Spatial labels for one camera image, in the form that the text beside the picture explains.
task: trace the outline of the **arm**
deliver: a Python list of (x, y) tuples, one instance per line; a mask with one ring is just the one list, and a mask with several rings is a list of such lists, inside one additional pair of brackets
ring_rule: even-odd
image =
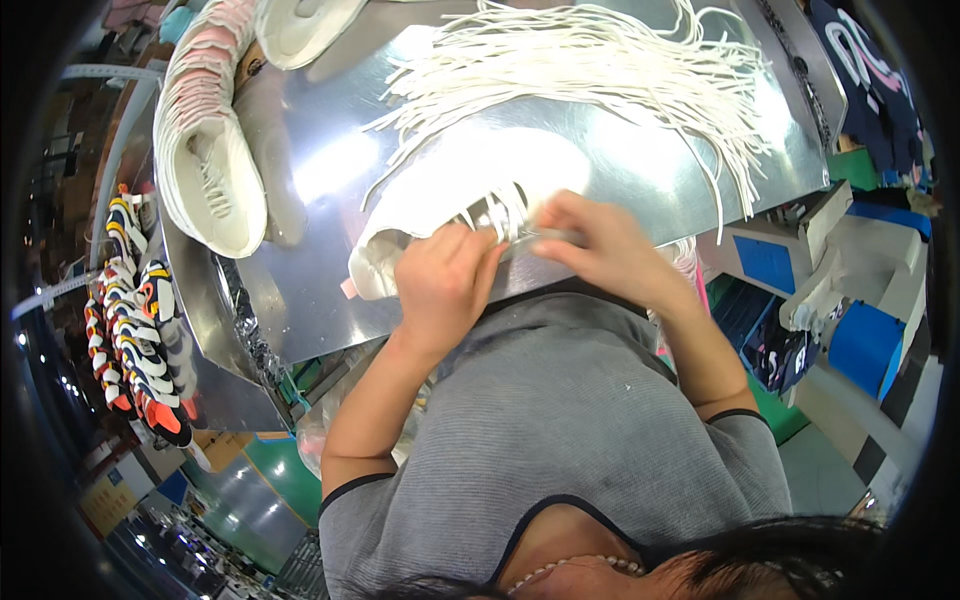
[(544, 240), (532, 249), (535, 254), (563, 263), (584, 281), (660, 315), (681, 389), (701, 420), (734, 408), (757, 410), (730, 342), (690, 284), (654, 250), (629, 212), (562, 192), (541, 211), (538, 225), (579, 230), (588, 247)]
[(396, 264), (403, 321), (330, 424), (320, 471), (324, 498), (345, 483), (394, 473), (391, 457), (417, 390), (480, 317), (506, 245), (492, 230), (447, 225), (410, 244)]

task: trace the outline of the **hand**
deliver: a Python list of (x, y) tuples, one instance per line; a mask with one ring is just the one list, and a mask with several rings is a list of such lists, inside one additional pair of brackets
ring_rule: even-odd
[(500, 255), (493, 229), (444, 225), (415, 240), (394, 269), (403, 322), (394, 332), (406, 349), (439, 363), (476, 324), (490, 298)]
[(654, 250), (625, 208), (600, 204), (564, 190), (550, 199), (537, 217), (541, 228), (575, 229), (587, 247), (542, 240), (531, 252), (556, 260), (577, 276), (615, 296), (668, 316), (691, 296), (691, 288)]

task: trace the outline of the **yellow sign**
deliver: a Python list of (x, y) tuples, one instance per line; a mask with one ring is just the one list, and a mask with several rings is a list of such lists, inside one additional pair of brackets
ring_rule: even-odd
[(101, 477), (80, 501), (80, 510), (86, 516), (87, 524), (101, 539), (113, 531), (135, 506), (136, 496), (116, 468)]

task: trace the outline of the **black hair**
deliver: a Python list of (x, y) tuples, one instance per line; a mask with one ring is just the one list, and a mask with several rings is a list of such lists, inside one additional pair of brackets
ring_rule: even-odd
[[(842, 516), (769, 518), (689, 543), (652, 546), (655, 564), (648, 566), (686, 555), (693, 562), (687, 583), (705, 598), (740, 598), (779, 575), (798, 597), (812, 600), (862, 573), (882, 532), (871, 521)], [(507, 599), (492, 582), (439, 576), (408, 578), (357, 595), (365, 600)]]

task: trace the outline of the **gray shirt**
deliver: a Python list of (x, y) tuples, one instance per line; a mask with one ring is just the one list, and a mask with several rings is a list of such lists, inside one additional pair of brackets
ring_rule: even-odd
[(638, 550), (789, 513), (767, 424), (742, 410), (700, 421), (651, 355), (655, 339), (627, 309), (576, 294), (476, 326), (441, 364), (396, 475), (361, 477), (324, 502), (332, 598), (418, 575), (490, 581), (557, 502)]

